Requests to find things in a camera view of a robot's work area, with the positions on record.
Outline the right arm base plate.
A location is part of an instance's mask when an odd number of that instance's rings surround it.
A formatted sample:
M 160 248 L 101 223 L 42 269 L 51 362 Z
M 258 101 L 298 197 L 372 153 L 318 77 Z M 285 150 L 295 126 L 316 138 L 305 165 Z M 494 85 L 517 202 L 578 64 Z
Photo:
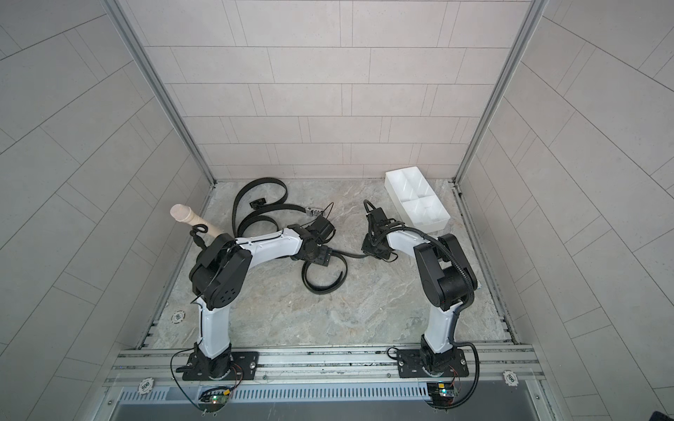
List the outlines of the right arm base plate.
M 463 350 L 435 354 L 426 349 L 400 349 L 395 352 L 400 378 L 468 377 L 470 370 Z

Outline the long black belt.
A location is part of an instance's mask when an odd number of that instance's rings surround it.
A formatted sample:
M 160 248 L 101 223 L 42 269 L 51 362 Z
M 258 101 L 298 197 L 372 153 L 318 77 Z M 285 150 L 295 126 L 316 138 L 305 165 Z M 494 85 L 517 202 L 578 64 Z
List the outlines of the long black belt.
M 332 294 L 346 282 L 349 260 L 366 259 L 365 254 L 346 252 L 328 247 L 318 259 L 304 261 L 300 278 L 305 288 L 314 295 Z

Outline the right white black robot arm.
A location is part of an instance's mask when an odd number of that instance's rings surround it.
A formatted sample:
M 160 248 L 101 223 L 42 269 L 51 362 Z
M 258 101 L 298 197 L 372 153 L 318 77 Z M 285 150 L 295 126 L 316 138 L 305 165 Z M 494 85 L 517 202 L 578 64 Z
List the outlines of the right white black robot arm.
M 453 234 L 435 238 L 418 228 L 386 216 L 369 200 L 363 202 L 368 231 L 364 254 L 382 261 L 392 255 L 414 258 L 423 292 L 431 305 L 428 326 L 421 336 L 419 364 L 428 375 L 467 376 L 463 349 L 455 340 L 460 313 L 475 300 L 477 278 Z

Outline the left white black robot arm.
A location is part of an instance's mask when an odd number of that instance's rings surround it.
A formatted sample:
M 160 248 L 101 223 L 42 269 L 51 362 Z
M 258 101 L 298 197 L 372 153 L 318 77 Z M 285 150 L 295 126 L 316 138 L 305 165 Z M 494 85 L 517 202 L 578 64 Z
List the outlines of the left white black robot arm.
M 189 279 L 199 305 L 199 339 L 187 364 L 177 370 L 184 380 L 220 380 L 232 371 L 230 305 L 251 268 L 286 257 L 326 266 L 331 254 L 326 244 L 334 233 L 324 217 L 254 238 L 234 238 L 203 221 L 194 224 L 190 235 L 201 252 Z

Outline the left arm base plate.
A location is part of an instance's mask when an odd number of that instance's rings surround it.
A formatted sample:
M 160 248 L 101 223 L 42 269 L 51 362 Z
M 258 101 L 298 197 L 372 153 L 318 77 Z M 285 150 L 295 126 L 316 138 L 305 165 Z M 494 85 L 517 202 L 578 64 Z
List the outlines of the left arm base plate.
M 233 352 L 230 349 L 213 359 L 206 357 L 197 347 L 188 361 L 176 369 L 184 381 L 253 380 L 260 354 L 258 352 Z

